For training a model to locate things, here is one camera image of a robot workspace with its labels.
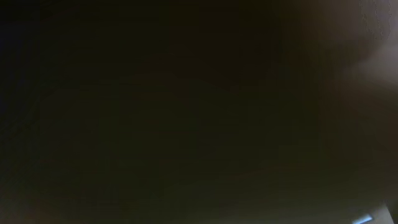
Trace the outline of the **white t-shirt with pixel logo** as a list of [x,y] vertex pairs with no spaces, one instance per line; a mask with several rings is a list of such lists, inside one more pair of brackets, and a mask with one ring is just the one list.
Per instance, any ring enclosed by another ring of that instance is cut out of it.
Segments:
[[361,1],[366,51],[344,69],[350,79],[397,84],[397,0]]

